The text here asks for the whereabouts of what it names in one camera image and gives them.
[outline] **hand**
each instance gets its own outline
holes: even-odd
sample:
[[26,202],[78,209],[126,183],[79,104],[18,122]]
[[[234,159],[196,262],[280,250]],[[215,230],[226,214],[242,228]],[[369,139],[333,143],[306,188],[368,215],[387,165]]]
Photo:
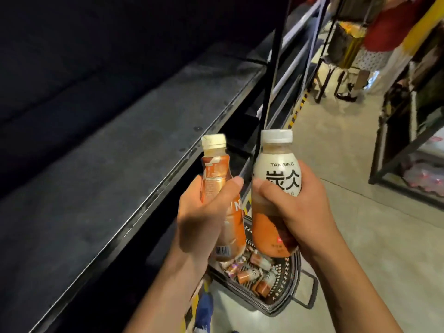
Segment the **hand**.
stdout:
[[208,204],[200,200],[202,177],[197,176],[179,200],[177,238],[180,249],[192,256],[199,270],[207,268],[208,257],[216,245],[227,210],[240,193],[244,180],[228,180]]
[[258,178],[253,179],[253,189],[278,208],[288,230],[309,260],[307,256],[328,251],[331,243],[342,237],[331,213],[324,185],[305,163],[299,161],[299,166],[302,188],[298,196],[291,196],[276,184]]

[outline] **concrete floor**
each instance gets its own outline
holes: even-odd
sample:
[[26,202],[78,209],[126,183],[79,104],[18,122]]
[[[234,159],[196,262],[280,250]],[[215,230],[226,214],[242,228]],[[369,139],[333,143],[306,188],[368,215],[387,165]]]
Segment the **concrete floor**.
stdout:
[[[319,105],[309,96],[299,113],[294,153],[323,180],[341,233],[404,332],[444,332],[444,213],[367,183],[382,99],[336,100],[337,76]],[[309,283],[301,279],[299,297]],[[270,318],[218,283],[211,288],[213,333],[334,332],[321,290],[312,310],[290,302]]]

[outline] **red cloth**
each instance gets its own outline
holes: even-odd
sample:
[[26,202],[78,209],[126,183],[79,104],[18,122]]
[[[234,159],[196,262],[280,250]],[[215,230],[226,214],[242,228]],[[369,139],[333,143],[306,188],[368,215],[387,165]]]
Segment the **red cloth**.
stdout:
[[377,52],[394,50],[420,20],[422,5],[427,1],[407,1],[395,8],[381,11],[367,29],[364,48]]

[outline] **white bottle cap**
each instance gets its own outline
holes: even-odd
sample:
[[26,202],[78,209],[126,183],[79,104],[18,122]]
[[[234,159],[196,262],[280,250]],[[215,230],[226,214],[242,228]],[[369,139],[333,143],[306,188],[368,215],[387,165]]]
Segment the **white bottle cap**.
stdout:
[[212,150],[216,148],[225,148],[226,139],[225,134],[206,134],[201,138],[202,147],[204,150]]
[[289,129],[264,129],[261,133],[265,144],[289,144],[293,142],[293,131]]

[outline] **blue object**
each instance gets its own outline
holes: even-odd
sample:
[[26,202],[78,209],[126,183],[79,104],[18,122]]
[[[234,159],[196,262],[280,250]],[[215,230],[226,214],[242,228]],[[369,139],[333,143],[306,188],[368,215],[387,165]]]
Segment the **blue object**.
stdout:
[[207,330],[210,333],[211,316],[213,315],[213,296],[209,293],[203,293],[199,297],[196,309],[195,327]]

